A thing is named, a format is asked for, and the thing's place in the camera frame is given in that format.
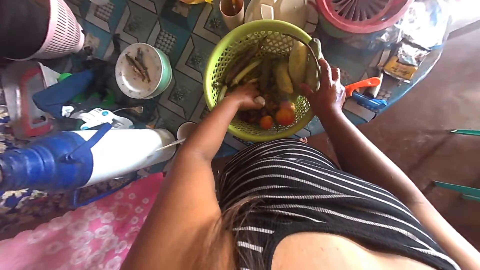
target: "black and white striped top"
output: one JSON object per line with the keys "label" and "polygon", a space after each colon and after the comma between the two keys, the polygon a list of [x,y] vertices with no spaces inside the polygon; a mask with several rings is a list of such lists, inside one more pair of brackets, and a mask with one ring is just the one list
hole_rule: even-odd
{"label": "black and white striped top", "polygon": [[219,183],[222,210],[246,197],[255,204],[234,223],[242,270],[249,267],[245,258],[256,256],[270,269],[276,245],[298,232],[334,233],[436,269],[460,269],[395,196],[341,171],[299,140],[247,147],[226,165]]}

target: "white plate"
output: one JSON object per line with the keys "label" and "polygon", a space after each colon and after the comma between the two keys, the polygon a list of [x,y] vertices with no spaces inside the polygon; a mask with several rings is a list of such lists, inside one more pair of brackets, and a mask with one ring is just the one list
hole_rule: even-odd
{"label": "white plate", "polygon": [[[125,54],[135,58],[137,49],[144,53],[144,63],[150,76],[150,83],[142,81],[141,77],[133,71],[125,58]],[[155,48],[146,43],[134,43],[128,46],[120,54],[115,66],[115,79],[120,90],[131,98],[146,98],[152,94],[160,82],[162,75],[162,62]]]}

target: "woman's left hand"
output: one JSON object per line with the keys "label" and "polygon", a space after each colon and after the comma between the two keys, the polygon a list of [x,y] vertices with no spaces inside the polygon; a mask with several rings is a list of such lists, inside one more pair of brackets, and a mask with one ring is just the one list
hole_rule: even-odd
{"label": "woman's left hand", "polygon": [[224,99],[232,99],[238,102],[239,110],[259,110],[262,104],[255,102],[255,98],[260,95],[256,84],[245,84],[237,86],[233,92]]}

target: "blue plastic container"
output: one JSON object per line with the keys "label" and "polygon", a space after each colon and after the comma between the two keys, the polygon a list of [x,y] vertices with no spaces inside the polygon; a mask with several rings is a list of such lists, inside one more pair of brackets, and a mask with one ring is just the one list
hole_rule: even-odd
{"label": "blue plastic container", "polygon": [[94,146],[110,124],[103,124],[89,139],[75,132],[59,132],[39,139],[28,148],[0,155],[0,190],[32,188],[44,191],[68,191],[87,184],[93,170]]}

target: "concrete floor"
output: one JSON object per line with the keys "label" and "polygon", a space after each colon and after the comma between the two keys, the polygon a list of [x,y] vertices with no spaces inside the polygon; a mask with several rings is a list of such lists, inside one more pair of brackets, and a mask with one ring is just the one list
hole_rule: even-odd
{"label": "concrete floor", "polygon": [[[480,136],[449,133],[480,129],[479,27],[453,32],[430,74],[385,113],[359,126],[477,249],[480,202],[432,181],[480,188]],[[310,137],[309,144],[333,153],[325,134]]]}

